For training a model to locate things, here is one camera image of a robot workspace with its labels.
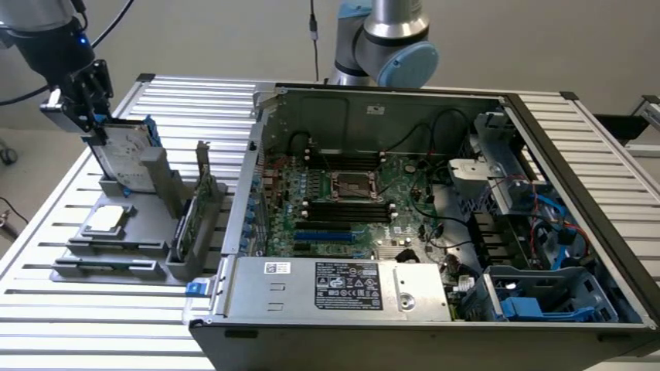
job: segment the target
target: blue pcie slot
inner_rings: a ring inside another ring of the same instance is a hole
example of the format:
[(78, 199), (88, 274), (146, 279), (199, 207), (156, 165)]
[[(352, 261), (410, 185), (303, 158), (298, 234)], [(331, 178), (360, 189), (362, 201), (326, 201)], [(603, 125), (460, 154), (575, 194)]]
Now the blue pcie slot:
[(331, 233), (331, 232), (296, 232), (294, 234), (294, 240), (296, 241), (332, 241), (332, 242), (355, 242), (355, 235), (352, 233)]

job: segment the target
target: black wheel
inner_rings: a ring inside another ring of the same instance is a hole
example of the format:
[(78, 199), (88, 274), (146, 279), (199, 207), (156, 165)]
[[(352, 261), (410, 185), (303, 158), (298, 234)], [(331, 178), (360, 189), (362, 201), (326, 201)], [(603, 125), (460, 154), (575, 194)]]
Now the black wheel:
[(11, 165), (19, 161), (19, 154), (12, 148), (0, 149), (0, 161), (4, 165)]

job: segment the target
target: white wall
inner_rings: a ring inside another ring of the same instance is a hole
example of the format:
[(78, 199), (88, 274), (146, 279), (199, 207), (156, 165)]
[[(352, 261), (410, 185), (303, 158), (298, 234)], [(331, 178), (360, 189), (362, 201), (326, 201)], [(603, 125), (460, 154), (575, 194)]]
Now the white wall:
[[(124, 0), (87, 0), (90, 38)], [(322, 74), (331, 70), (339, 0), (316, 0)], [(627, 112), (660, 93), (658, 0), (426, 0), (442, 63), (431, 85), (572, 90), (592, 111)], [(98, 48), (115, 103), (142, 72), (310, 80), (307, 0), (138, 0)], [(16, 48), (0, 51), (0, 99), (42, 84)], [(55, 126), (43, 98), (0, 107), (0, 127)]]

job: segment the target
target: floor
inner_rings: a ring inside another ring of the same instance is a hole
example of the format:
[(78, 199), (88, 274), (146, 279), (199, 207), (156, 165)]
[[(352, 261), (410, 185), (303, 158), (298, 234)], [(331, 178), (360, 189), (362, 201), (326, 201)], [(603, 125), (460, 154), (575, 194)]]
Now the floor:
[[(80, 136), (63, 131), (0, 128), (0, 139), (19, 153), (18, 163), (0, 163), (0, 196), (30, 220), (79, 158), (84, 144)], [(7, 205), (0, 201), (0, 213), (6, 210)], [(23, 230), (26, 224), (20, 218), (11, 216), (10, 221)], [(0, 237), (0, 257), (11, 245)]]

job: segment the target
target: aluminum extrusion table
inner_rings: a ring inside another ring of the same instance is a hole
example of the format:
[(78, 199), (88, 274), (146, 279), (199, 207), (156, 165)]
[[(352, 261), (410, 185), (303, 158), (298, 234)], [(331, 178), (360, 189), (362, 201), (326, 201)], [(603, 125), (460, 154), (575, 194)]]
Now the aluminum extrusion table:
[[(234, 192), (247, 147), (256, 83), (143, 75), (116, 116), (152, 115), (174, 169), (198, 174), (198, 140), (211, 142), (212, 173)], [(658, 184), (612, 143), (580, 101), (559, 93), (516, 92), (612, 218), (660, 284)], [(51, 263), (66, 252), (102, 191), (100, 168), (86, 150), (24, 233), (0, 260), (0, 370), (210, 370), (212, 364), (182, 324), (184, 288), (51, 282)], [(207, 261), (216, 272), (231, 197), (226, 200)], [(208, 305), (195, 299), (194, 308)], [(660, 369), (660, 352), (615, 359), (592, 371)]]

